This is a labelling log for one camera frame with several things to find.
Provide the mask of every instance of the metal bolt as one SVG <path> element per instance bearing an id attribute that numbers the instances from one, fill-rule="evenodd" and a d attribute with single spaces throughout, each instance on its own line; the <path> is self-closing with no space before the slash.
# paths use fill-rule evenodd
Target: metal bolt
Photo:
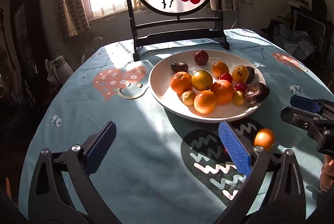
<path id="1" fill-rule="evenodd" d="M 254 150 L 255 150 L 256 152 L 263 152 L 264 148 L 263 148 L 262 146 L 255 146 L 255 147 L 254 147 Z"/>
<path id="2" fill-rule="evenodd" d="M 293 150 L 287 150 L 287 155 L 290 155 L 290 156 L 292 156 L 292 155 L 294 155 L 295 153 L 293 152 Z"/>
<path id="3" fill-rule="evenodd" d="M 49 153 L 49 150 L 47 148 L 44 148 L 42 151 L 41 151 L 41 154 L 43 155 L 46 155 Z"/>
<path id="4" fill-rule="evenodd" d="M 72 148 L 71 148 L 71 150 L 72 150 L 73 152 L 78 152 L 78 151 L 80 151 L 80 149 L 81 149 L 80 145 L 74 145 L 74 146 L 72 146 Z"/>

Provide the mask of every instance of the blue tablecloth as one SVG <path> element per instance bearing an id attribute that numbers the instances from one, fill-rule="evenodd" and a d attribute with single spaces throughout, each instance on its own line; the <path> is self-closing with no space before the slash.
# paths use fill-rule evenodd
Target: blue tablecloth
<path id="1" fill-rule="evenodd" d="M 274 150 L 295 151 L 310 215 L 316 208 L 323 155 L 316 152 L 306 131 L 281 121 L 280 110 L 294 94 L 330 101 L 334 96 L 310 70 L 253 31 L 225 33 L 230 43 L 227 52 L 253 63 L 271 90 L 239 131 L 253 131 L 260 123 L 275 132 Z M 29 189 L 40 151 L 46 147 L 52 152 L 67 151 L 111 120 L 117 126 L 116 139 L 90 179 L 119 220 L 213 223 L 245 177 L 222 160 L 218 125 L 172 114 L 147 89 L 148 75 L 156 63 L 193 49 L 223 50 L 210 39 L 161 43 L 144 47 L 141 61 L 133 62 L 132 40 L 126 40 L 100 48 L 75 71 L 53 100 L 29 146 L 20 183 L 20 211 L 28 217 Z M 268 177 L 250 211 L 262 202 Z M 76 208 L 85 212 L 69 176 L 64 174 L 64 178 Z"/>

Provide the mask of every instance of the plate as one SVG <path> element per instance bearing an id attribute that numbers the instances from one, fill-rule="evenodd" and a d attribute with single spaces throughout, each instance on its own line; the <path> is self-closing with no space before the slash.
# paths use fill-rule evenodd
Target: plate
<path id="1" fill-rule="evenodd" d="M 170 86 L 170 81 L 175 74 L 171 69 L 171 63 L 173 62 L 187 63 L 189 66 L 188 73 L 190 75 L 193 75 L 198 70 L 205 70 L 211 74 L 213 82 L 217 81 L 217 78 L 212 74 L 211 67 L 217 61 L 225 62 L 230 69 L 230 73 L 233 71 L 234 67 L 238 65 L 251 66 L 255 70 L 255 78 L 253 82 L 266 84 L 262 73 L 252 63 L 240 56 L 224 51 L 204 50 L 209 55 L 209 61 L 205 66 L 199 66 L 194 60 L 194 54 L 197 51 L 198 50 L 191 50 L 171 55 L 157 63 L 150 72 L 148 79 L 149 87 L 154 98 L 163 107 L 178 116 L 192 121 L 220 123 L 222 121 L 236 121 L 247 117 L 261 106 L 261 103 L 253 107 L 250 107 L 246 103 L 243 106 L 235 106 L 230 102 L 224 106 L 217 105 L 214 111 L 204 115 L 197 112 L 194 106 L 186 106 L 183 104 L 181 96 L 176 94 Z M 193 89 L 193 91 L 195 91 L 196 94 L 199 93 L 199 91 L 195 89 Z"/>

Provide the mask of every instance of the yellow fruit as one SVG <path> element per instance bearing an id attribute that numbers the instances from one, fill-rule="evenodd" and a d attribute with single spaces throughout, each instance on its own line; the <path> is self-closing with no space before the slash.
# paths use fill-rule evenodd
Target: yellow fruit
<path id="1" fill-rule="evenodd" d="M 199 70 L 194 73 L 191 78 L 191 84 L 198 91 L 208 91 L 212 87 L 212 76 L 204 70 Z"/>
<path id="2" fill-rule="evenodd" d="M 255 140 L 254 146 L 262 146 L 265 150 L 270 150 L 275 143 L 275 136 L 273 131 L 270 129 L 262 129 L 258 131 Z"/>
<path id="3" fill-rule="evenodd" d="M 236 83 L 246 83 L 248 79 L 249 71 L 245 66 L 236 66 L 232 71 L 233 81 Z"/>
<path id="4" fill-rule="evenodd" d="M 229 68 L 223 61 L 217 61 L 212 66 L 212 73 L 219 78 L 223 73 L 229 73 Z"/>
<path id="5" fill-rule="evenodd" d="M 195 109 L 201 114 L 208 114 L 217 105 L 217 97 L 212 91 L 202 91 L 198 93 L 194 100 Z"/>
<path id="6" fill-rule="evenodd" d="M 242 106 L 245 102 L 245 99 L 243 97 L 243 93 L 241 91 L 235 91 L 233 98 L 232 98 L 233 103 L 236 106 Z"/>
<path id="7" fill-rule="evenodd" d="M 234 88 L 229 81 L 218 80 L 212 85 L 211 91 L 217 96 L 218 104 L 227 104 L 233 97 Z"/>
<path id="8" fill-rule="evenodd" d="M 191 106 L 194 103 L 195 97 L 196 97 L 196 93 L 193 91 L 183 92 L 181 96 L 182 101 L 186 106 Z"/>
<path id="9" fill-rule="evenodd" d="M 170 86 L 177 94 L 192 90 L 191 75 L 185 71 L 177 72 L 174 74 Z"/>

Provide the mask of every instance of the human hand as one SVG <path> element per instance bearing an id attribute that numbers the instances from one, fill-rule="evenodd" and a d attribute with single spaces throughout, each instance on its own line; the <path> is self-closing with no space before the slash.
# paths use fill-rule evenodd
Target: human hand
<path id="1" fill-rule="evenodd" d="M 321 169 L 320 188 L 322 191 L 328 192 L 334 182 L 334 159 L 325 155 L 325 163 Z"/>

